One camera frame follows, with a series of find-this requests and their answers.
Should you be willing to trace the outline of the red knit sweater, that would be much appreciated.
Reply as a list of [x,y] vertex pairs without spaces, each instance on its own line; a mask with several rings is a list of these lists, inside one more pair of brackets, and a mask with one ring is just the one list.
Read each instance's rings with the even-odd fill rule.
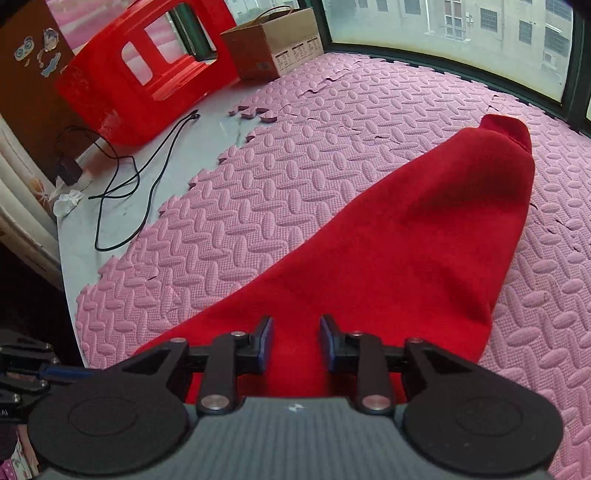
[[329,314],[400,346],[417,337],[478,362],[528,215],[535,176],[520,120],[488,114],[356,196],[314,236],[169,331],[190,345],[273,320],[270,363],[245,396],[341,392],[320,346]]

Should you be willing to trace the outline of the crumpled white tissue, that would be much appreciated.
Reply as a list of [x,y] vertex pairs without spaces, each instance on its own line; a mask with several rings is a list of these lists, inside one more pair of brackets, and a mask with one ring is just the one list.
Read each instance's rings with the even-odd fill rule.
[[70,190],[61,194],[53,203],[53,215],[56,219],[66,217],[78,206],[83,198],[84,194],[78,190]]

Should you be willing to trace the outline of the black power adapter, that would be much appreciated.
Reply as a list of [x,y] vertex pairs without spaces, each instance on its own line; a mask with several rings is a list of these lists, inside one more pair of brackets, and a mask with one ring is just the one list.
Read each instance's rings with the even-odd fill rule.
[[75,159],[60,157],[56,165],[56,176],[67,186],[76,184],[83,175],[82,167]]

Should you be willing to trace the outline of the pink foam floor mat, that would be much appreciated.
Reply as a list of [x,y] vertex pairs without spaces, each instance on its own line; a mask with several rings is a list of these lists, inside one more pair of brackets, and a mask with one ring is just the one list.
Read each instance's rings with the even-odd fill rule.
[[488,114],[522,121],[535,176],[521,238],[478,363],[551,400],[559,479],[590,475],[590,141],[541,110],[429,69],[327,54],[238,103],[259,117],[167,200],[77,299],[88,364],[170,338],[300,247],[381,179]]

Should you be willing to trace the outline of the red plastic stool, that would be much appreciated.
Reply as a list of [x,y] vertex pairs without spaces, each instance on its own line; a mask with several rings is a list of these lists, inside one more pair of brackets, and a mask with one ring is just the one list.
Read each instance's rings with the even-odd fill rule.
[[[167,59],[148,28],[178,5],[197,16],[215,59]],[[221,34],[235,26],[224,1],[138,1],[98,32],[55,82],[58,94],[91,130],[112,144],[139,147],[204,96],[238,79]]]

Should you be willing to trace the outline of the brown cardboard box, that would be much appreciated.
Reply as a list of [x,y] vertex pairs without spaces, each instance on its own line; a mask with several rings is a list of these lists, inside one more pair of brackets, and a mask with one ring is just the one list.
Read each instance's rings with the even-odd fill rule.
[[273,7],[221,38],[243,81],[274,80],[324,54],[311,8]]

